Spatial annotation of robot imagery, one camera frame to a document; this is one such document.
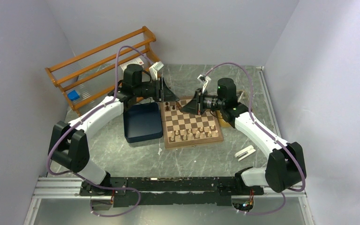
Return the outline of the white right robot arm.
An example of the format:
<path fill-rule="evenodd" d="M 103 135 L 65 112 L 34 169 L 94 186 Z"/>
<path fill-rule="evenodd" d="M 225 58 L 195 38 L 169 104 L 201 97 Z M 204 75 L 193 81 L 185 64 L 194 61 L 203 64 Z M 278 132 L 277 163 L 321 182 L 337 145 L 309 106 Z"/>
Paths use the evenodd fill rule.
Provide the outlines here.
<path fill-rule="evenodd" d="M 181 111 L 201 115 L 206 110 L 219 110 L 222 119 L 246 135 L 267 158 L 265 167 L 240 171 L 240 178 L 234 182 L 235 190 L 239 194 L 246 194 L 252 186 L 263 186 L 280 193 L 286 189 L 296 191 L 293 186 L 301 183 L 298 191 L 303 191 L 307 174 L 301 145 L 290 143 L 267 129 L 253 114 L 251 107 L 238 100 L 233 79 L 219 79 L 216 95 L 207 93 L 209 77 L 200 75 L 198 80 L 202 87 L 195 91 L 193 98 Z"/>

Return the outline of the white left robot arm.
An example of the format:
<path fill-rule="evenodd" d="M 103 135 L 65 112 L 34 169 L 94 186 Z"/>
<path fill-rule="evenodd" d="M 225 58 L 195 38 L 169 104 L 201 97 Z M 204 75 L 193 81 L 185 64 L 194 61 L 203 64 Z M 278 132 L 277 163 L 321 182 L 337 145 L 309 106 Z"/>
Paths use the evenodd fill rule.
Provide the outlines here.
<path fill-rule="evenodd" d="M 141 65 L 128 64 L 122 80 L 117 80 L 113 92 L 83 116 L 65 123 L 60 121 L 53 127 L 48 151 L 47 168 L 54 161 L 84 180 L 92 183 L 99 195 L 111 189 L 110 174 L 90 159 L 88 139 L 114 118 L 122 115 L 136 104 L 137 98 L 152 98 L 155 102 L 176 102 L 179 98 L 158 77 L 162 62 L 154 63 L 148 71 Z"/>

